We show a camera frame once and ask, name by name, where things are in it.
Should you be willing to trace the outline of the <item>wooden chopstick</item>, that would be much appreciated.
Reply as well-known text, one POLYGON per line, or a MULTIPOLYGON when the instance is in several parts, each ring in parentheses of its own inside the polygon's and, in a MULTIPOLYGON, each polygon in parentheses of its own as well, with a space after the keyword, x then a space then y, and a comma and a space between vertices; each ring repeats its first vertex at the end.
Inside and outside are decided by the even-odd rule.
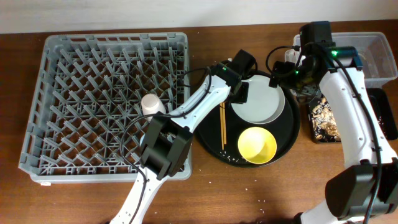
POLYGON ((222 102, 222 119, 223 119, 223 147, 227 143, 227 138, 226 138, 226 114, 225 114, 225 102, 222 102))
POLYGON ((221 148, 224 151, 224 102, 220 103, 221 148))

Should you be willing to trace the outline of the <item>white round plate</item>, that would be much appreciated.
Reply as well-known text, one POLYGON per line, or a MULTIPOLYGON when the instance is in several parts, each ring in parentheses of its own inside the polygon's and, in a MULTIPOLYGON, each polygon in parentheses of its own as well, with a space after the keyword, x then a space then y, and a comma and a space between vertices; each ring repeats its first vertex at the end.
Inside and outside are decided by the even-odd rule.
POLYGON ((277 119, 284 110, 285 95, 281 87, 270 87, 270 78, 254 75, 249 83, 248 98, 243 104, 232 103, 233 111, 252 124, 267 124, 277 119))

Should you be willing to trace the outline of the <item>yellow plastic bowl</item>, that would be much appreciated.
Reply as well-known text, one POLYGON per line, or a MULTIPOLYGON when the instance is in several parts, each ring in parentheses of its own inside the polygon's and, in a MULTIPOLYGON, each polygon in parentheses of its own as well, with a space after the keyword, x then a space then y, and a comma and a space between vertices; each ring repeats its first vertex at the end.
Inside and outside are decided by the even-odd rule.
POLYGON ((238 138, 238 151, 249 163, 265 164, 276 155, 277 141, 274 135, 264 128, 247 128, 238 138))

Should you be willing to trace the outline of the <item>pink plastic cup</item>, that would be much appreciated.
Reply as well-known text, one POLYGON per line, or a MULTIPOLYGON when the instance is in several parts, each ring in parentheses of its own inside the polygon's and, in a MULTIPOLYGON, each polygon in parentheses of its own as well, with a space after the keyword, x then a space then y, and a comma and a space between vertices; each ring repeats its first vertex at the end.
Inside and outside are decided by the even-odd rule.
POLYGON ((141 100, 142 114, 156 114, 158 112, 166 114, 165 106, 160 98, 152 93, 148 93, 142 97, 141 100))

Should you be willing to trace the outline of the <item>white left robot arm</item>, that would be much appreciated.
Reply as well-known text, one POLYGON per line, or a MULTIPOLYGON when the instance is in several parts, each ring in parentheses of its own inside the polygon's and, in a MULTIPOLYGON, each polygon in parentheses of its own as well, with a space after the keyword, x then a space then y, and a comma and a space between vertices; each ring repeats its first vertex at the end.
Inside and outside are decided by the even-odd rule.
POLYGON ((184 104, 164 114, 149 114, 149 126, 139 142, 138 176, 120 211, 111 223, 142 223, 162 184, 183 166, 196 127, 220 103, 244 103, 248 84, 242 79, 257 67, 256 59, 240 50, 231 61, 206 67, 201 86, 184 104))

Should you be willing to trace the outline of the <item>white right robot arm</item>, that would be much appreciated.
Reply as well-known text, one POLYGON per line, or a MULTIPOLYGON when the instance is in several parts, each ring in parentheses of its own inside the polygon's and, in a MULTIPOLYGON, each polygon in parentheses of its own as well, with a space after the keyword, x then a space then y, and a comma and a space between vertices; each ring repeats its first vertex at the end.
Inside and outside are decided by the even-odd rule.
POLYGON ((296 62, 277 62, 271 68, 270 85, 325 96, 340 134, 345 169, 326 183, 324 201, 296 214, 294 222, 367 223, 394 212, 397 153, 372 108, 357 50, 337 46, 327 21, 302 26, 295 49, 296 62))

